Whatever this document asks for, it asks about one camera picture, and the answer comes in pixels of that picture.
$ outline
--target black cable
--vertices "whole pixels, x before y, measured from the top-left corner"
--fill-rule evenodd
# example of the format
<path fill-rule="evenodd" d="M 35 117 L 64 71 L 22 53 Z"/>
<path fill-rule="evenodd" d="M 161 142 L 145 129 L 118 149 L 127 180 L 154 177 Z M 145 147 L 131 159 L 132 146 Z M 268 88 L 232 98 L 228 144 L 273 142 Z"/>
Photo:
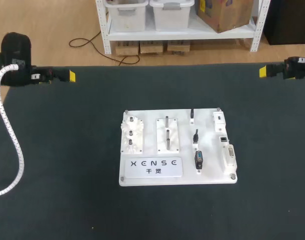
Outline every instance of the black cable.
<path fill-rule="evenodd" d="M 89 39 L 86 39 L 86 38 L 83 38 L 83 37 L 77 37 L 77 38 L 74 38 L 72 40 L 70 40 L 69 42 L 69 46 L 72 47 L 72 48 L 81 48 L 87 44 L 91 44 L 93 46 L 93 48 L 97 51 L 97 53 L 99 53 L 100 55 L 102 55 L 103 57 L 107 58 L 107 59 L 110 59 L 110 60 L 113 60 L 117 63 L 119 63 L 118 66 L 120 66 L 121 64 L 126 64 L 126 65 L 134 65 L 134 64 L 137 64 L 139 63 L 139 61 L 141 60 L 140 57 L 138 55 L 136 56 L 125 56 L 121 61 L 117 60 L 117 59 L 114 59 L 114 58 L 111 58 L 109 56 L 106 56 L 104 54 L 102 54 L 97 48 L 96 46 L 94 45 L 94 43 L 92 42 L 92 40 L 94 40 L 95 38 L 97 38 L 100 34 L 101 34 L 102 31 L 98 32 L 94 37 L 92 37 L 90 40 Z M 72 45 L 72 42 L 73 41 L 76 41 L 76 40 L 84 40 L 84 41 L 87 41 L 85 42 L 84 44 L 81 44 L 81 45 Z M 136 62 L 124 62 L 124 60 L 128 57 L 137 57 L 138 60 Z"/>

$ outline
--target cardboard box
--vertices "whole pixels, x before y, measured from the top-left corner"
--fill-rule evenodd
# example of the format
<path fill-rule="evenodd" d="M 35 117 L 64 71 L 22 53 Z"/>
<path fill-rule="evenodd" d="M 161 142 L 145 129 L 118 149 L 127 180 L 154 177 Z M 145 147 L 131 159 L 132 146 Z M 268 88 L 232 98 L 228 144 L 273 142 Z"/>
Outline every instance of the cardboard box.
<path fill-rule="evenodd" d="M 140 41 L 140 53 L 152 54 L 164 51 L 163 41 Z"/>
<path fill-rule="evenodd" d="M 217 33 L 247 25 L 254 0 L 199 0 L 198 16 Z"/>
<path fill-rule="evenodd" d="M 167 51 L 189 52 L 191 49 L 190 40 L 170 40 L 168 41 Z"/>
<path fill-rule="evenodd" d="M 138 41 L 118 41 L 115 47 L 118 56 L 136 56 L 139 54 Z"/>

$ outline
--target black cabinet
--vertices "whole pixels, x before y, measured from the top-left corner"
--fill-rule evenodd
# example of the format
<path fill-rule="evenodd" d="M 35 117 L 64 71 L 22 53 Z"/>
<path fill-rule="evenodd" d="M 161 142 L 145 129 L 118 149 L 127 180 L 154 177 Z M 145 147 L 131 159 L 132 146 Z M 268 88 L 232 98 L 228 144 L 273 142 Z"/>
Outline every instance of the black cabinet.
<path fill-rule="evenodd" d="M 271 0 L 263 32 L 270 45 L 305 44 L 305 0 Z"/>

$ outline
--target bolt head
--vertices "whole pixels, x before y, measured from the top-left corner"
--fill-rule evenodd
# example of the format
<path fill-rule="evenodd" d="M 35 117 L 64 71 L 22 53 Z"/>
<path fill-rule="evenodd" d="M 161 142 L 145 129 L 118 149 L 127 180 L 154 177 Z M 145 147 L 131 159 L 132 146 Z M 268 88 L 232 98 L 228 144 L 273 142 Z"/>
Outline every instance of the bolt head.
<path fill-rule="evenodd" d="M 231 178 L 232 180 L 235 180 L 235 179 L 236 179 L 236 174 L 234 174 L 234 173 L 230 174 L 230 178 Z"/>

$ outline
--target metal shelf frame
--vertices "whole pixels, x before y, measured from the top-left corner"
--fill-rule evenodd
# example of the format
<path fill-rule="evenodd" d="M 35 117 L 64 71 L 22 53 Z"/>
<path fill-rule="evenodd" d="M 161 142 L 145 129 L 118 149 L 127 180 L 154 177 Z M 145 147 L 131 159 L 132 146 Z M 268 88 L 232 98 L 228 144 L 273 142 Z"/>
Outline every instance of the metal shelf frame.
<path fill-rule="evenodd" d="M 257 52 L 271 0 L 259 0 L 257 23 L 253 17 L 249 24 L 222 33 L 216 33 L 192 10 L 186 31 L 156 31 L 151 7 L 146 11 L 146 29 L 137 32 L 117 32 L 111 17 L 106 17 L 105 0 L 95 0 L 105 54 L 112 54 L 110 41 L 144 40 L 203 40 L 203 39 L 252 39 L 250 51 Z"/>

